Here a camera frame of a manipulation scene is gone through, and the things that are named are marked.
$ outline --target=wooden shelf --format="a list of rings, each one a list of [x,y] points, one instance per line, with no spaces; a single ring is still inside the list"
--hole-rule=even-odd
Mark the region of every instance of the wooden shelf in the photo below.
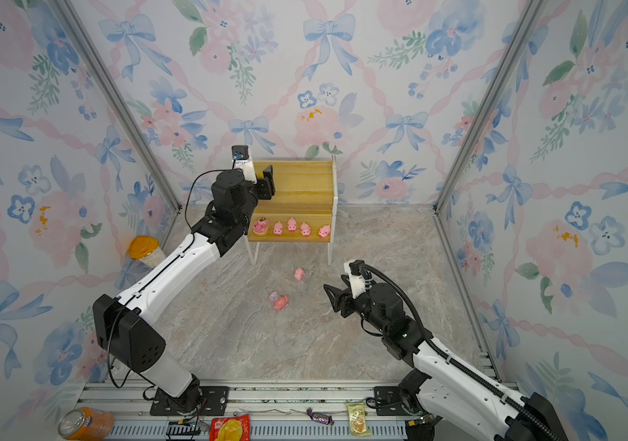
[[[253,161],[258,176],[272,165],[275,194],[271,200],[258,203],[248,241],[251,242],[324,242],[331,241],[332,234],[320,238],[319,228],[330,225],[334,229],[334,206],[336,203],[334,189],[334,167],[332,161]],[[265,217],[270,228],[264,236],[253,233],[252,225],[259,218]],[[287,221],[293,217],[297,221],[297,230],[287,231]],[[283,225],[281,236],[275,236],[272,228],[277,222]],[[309,237],[301,234],[302,222],[311,228]]]

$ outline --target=yellow snack packet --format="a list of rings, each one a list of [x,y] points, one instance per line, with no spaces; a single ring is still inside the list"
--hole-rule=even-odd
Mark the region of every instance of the yellow snack packet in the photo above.
[[[365,424],[365,403],[346,403],[349,409],[349,426],[353,436],[371,436]]]

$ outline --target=candy wrapper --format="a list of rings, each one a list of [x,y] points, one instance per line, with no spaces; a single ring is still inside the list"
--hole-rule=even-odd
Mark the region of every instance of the candy wrapper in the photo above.
[[[250,441],[250,417],[213,419],[209,441]]]
[[[312,408],[309,408],[307,409],[307,415],[309,415],[309,418],[316,423],[326,424],[328,426],[334,425],[334,419],[326,413],[315,412]]]
[[[371,436],[371,431],[365,424],[365,403],[346,404],[349,408],[349,426],[354,436]]]

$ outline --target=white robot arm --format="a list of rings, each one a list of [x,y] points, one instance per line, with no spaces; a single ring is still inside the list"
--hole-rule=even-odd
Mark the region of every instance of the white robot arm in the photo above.
[[[274,196],[272,166],[257,178],[247,146],[232,146],[233,169],[212,185],[214,199],[184,241],[145,277],[115,298],[93,305],[99,345],[166,394],[171,410],[189,414],[200,404],[199,380],[166,350],[153,329],[172,299],[244,234],[259,200]]]
[[[458,358],[424,328],[409,297],[390,278],[362,260],[344,263],[341,290],[324,285],[334,312],[357,314],[371,323],[389,353],[413,370],[399,384],[407,413],[433,413],[478,440],[566,441],[552,405],[544,397],[492,380]],[[384,283],[375,283],[372,276]],[[408,317],[404,305],[413,315]]]

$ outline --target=orange soda can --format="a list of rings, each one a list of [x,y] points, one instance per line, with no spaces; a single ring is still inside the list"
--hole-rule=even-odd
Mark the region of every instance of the orange soda can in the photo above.
[[[80,407],[59,421],[59,436],[65,440],[100,441],[113,428],[113,414],[107,410]]]

